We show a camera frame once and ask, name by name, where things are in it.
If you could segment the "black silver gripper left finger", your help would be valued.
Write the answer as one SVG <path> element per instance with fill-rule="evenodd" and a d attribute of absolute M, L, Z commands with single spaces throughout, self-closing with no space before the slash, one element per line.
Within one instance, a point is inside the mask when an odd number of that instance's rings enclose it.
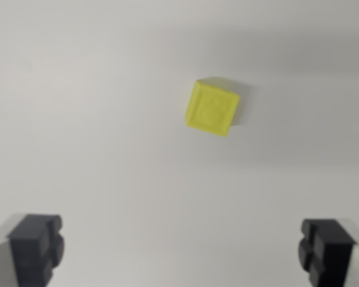
<path fill-rule="evenodd" d="M 65 249 L 60 215 L 15 213 L 0 226 L 0 286 L 47 286 Z"/>

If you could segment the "black silver gripper right finger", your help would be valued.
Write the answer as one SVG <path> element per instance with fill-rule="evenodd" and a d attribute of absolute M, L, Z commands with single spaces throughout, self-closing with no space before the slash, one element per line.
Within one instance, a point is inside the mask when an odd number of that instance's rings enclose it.
<path fill-rule="evenodd" d="M 359 286 L 359 227 L 349 219 L 304 219 L 299 262 L 314 287 Z"/>

